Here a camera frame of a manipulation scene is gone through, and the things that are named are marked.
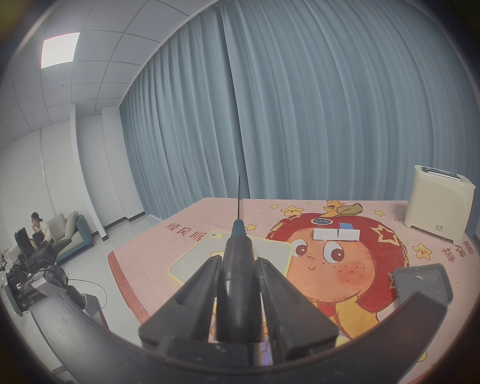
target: cushion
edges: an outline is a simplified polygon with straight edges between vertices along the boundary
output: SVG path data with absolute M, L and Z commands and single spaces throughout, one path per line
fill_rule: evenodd
M 75 222 L 78 219 L 78 211 L 73 211 L 68 215 L 67 219 L 67 225 L 65 226 L 65 237 L 67 239 L 71 239 L 73 236 L 73 233 L 75 232 L 75 229 L 77 228 L 75 226 Z
M 73 248 L 78 247 L 83 242 L 84 242 L 84 239 L 83 239 L 82 235 L 80 234 L 79 231 L 76 231 L 72 236 L 72 242 L 59 252 L 58 257 L 62 256 L 63 254 L 66 254 L 67 252 L 69 252 Z
M 47 225 L 50 228 L 50 232 L 55 241 L 58 241 L 65 236 L 65 226 L 67 225 L 67 221 L 65 220 L 63 213 L 60 213 L 53 219 L 47 221 Z

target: table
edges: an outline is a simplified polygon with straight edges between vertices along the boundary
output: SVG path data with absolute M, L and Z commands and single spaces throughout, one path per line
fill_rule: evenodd
M 441 263 L 448 273 L 453 302 L 426 355 L 402 379 L 409 383 L 439 360 L 460 333 L 480 294 L 480 258 L 465 235 L 461 247 L 403 225 L 406 201 L 244 200 L 247 234 L 287 241 L 292 257 L 287 278 L 337 323 L 337 344 L 353 339 L 398 306 L 392 272 L 397 267 Z M 162 221 L 108 256 L 119 289 L 133 313 L 145 322 L 180 287 L 169 267 L 209 232 L 231 231 L 236 199 L 205 198 Z M 313 228 L 352 226 L 360 241 L 337 242 L 340 261 Z M 270 361 L 264 345 L 263 363 Z

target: cable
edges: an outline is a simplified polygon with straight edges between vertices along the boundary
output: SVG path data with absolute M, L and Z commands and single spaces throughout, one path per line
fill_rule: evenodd
M 105 298 L 106 298 L 106 300 L 105 300 L 105 305 L 102 307 L 102 309 L 105 308 L 105 306 L 106 306 L 107 303 L 108 303 L 108 295 L 107 295 L 107 291 L 105 291 L 105 288 L 103 288 L 100 284 L 94 283 L 93 281 L 89 281 L 89 280 L 70 279 L 70 278 L 68 279 L 68 281 L 72 281 L 72 280 L 73 280 L 73 281 L 84 281 L 85 283 L 95 284 L 95 285 L 98 285 L 100 288 L 102 288 L 103 291 L 105 292 Z

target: ceiling tile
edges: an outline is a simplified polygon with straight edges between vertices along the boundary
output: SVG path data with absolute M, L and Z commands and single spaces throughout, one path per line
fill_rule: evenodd
M 17 104 L 17 97 L 15 96 L 13 85 L 4 89 L 0 88 L 0 114 L 15 104 Z
M 84 30 L 125 32 L 128 24 L 147 0 L 98 0 L 93 6 Z
M 120 32 L 82 31 L 73 61 L 110 60 L 120 37 Z
M 33 32 L 32 36 L 28 39 L 25 47 L 29 47 L 35 43 L 42 43 L 43 45 L 43 36 L 45 34 L 45 29 L 47 27 L 48 18 L 43 21 L 43 23 Z
M 17 100 L 22 101 L 27 97 L 42 92 L 42 83 L 40 82 L 40 71 L 23 77 L 19 81 L 13 83 Z
M 13 136 L 8 132 L 8 130 L 0 123 L 0 142 L 13 139 Z
M 13 63 L 10 60 L 7 64 L 7 67 L 3 70 L 3 73 L 0 74 L 0 88 L 4 86 L 13 85 Z
M 20 120 L 23 117 L 22 111 L 20 111 L 20 107 L 18 104 L 14 105 L 13 107 L 9 108 L 7 111 L 0 116 L 2 123 L 5 127 L 10 127 L 13 123 Z
M 79 100 L 91 100 L 98 97 L 100 83 L 72 85 L 72 103 Z
M 157 47 L 156 41 L 124 34 L 115 48 L 111 60 L 143 65 Z
M 125 32 L 161 42 L 186 18 L 186 15 L 166 4 L 148 0 Z
M 35 43 L 22 49 L 14 59 L 13 80 L 20 80 L 33 72 L 40 70 L 43 42 Z
M 103 81 L 106 83 L 130 83 L 139 69 L 140 65 L 111 61 L 108 63 Z
M 61 0 L 48 18 L 44 39 L 80 32 L 95 0 Z
M 211 0 L 162 0 L 162 3 L 168 4 L 189 16 L 210 2 Z
M 22 100 L 19 105 L 24 116 L 45 109 L 45 102 L 43 101 L 43 95 L 41 93 L 27 97 L 25 100 Z
M 79 61 L 73 63 L 72 84 L 101 83 L 108 61 Z
M 98 92 L 99 99 L 122 98 L 127 92 L 128 84 L 121 83 L 102 83 L 100 92 Z
M 72 68 L 72 62 L 52 65 L 51 67 L 43 68 L 40 71 L 42 74 L 43 91 L 71 85 Z
M 47 108 L 55 105 L 64 104 L 69 102 L 72 95 L 72 88 L 70 86 L 50 89 L 43 93 L 45 99 L 45 106 Z
M 70 103 L 47 108 L 47 111 L 52 124 L 70 119 Z
M 32 130 L 28 125 L 25 118 L 21 118 L 16 123 L 8 127 L 9 132 L 13 135 L 15 139 L 20 139 L 21 137 L 25 136 L 28 133 L 31 133 Z
M 121 98 L 115 99 L 98 99 L 96 101 L 96 111 L 101 111 L 103 107 L 118 107 Z
M 0 150 L 8 147 L 15 138 L 5 128 L 0 128 Z
M 46 109 L 42 109 L 41 111 L 25 116 L 25 119 L 27 120 L 28 125 L 33 131 L 35 129 L 43 128 L 47 125 L 50 125 L 50 118 L 48 117 Z
M 96 99 L 77 101 L 77 115 L 89 113 L 90 116 L 95 112 Z

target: ceiling light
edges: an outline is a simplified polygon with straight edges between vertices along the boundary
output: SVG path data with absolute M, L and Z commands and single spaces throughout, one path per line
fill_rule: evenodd
M 55 36 L 43 41 L 42 68 L 73 61 L 80 32 Z

